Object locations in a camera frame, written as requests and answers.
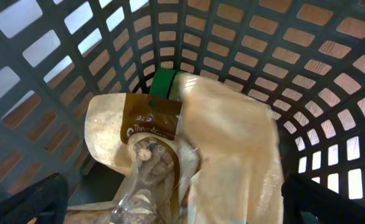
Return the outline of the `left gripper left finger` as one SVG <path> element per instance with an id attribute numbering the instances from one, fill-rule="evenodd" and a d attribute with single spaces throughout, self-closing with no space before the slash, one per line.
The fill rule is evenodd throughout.
<path id="1" fill-rule="evenodd" d="M 63 223 L 69 200 L 69 183 L 54 173 L 0 201 L 0 223 Z"/>

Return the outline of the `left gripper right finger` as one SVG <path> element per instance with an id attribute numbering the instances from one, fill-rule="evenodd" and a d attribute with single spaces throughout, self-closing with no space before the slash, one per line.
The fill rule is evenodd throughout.
<path id="1" fill-rule="evenodd" d="M 282 185 L 283 223 L 365 223 L 365 207 L 299 174 Z"/>

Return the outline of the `beige snack bag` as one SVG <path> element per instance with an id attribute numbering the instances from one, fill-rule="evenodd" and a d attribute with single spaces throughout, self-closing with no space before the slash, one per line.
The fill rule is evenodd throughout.
<path id="1" fill-rule="evenodd" d="M 282 165 L 269 107 L 220 82 L 182 72 L 180 127 L 201 165 L 191 178 L 189 223 L 281 223 Z"/>

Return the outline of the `brown cookie bag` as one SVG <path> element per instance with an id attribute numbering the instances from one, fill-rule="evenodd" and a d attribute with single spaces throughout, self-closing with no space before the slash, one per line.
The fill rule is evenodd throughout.
<path id="1" fill-rule="evenodd" d="M 125 178 L 113 200 L 69 207 L 65 223 L 187 223 L 200 159 L 179 128 L 181 107 L 147 94 L 93 97 L 85 117 L 88 151 Z"/>

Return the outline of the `grey plastic shopping basket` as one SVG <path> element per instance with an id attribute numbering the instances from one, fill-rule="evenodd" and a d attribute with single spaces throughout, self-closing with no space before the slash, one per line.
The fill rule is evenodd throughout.
<path id="1" fill-rule="evenodd" d="M 0 0 L 0 202 L 59 172 L 69 203 L 123 176 L 83 138 L 89 101 L 159 68 L 268 104 L 285 173 L 365 206 L 365 1 Z"/>

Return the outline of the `green lid jar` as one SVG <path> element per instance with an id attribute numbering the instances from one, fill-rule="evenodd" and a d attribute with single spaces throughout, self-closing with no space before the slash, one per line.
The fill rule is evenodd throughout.
<path id="1" fill-rule="evenodd" d="M 153 77 L 152 84 L 149 89 L 149 94 L 169 100 L 181 101 L 179 92 L 179 77 L 182 72 L 159 68 Z"/>

